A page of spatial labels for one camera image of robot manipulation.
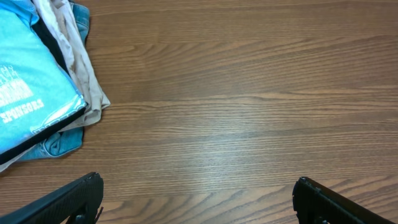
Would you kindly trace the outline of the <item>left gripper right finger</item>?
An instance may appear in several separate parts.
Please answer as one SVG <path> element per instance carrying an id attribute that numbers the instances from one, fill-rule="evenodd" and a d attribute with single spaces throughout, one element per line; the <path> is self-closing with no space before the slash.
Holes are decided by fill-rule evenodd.
<path id="1" fill-rule="evenodd" d="M 394 224 L 308 177 L 296 181 L 292 202 L 300 224 Z"/>

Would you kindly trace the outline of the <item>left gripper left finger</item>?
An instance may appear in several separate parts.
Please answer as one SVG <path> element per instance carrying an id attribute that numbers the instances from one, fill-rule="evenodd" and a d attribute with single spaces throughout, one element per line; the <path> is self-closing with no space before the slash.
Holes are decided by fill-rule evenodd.
<path id="1" fill-rule="evenodd" d="M 44 197 L 1 217 L 1 224 L 96 223 L 103 211 L 104 182 L 90 172 Z"/>

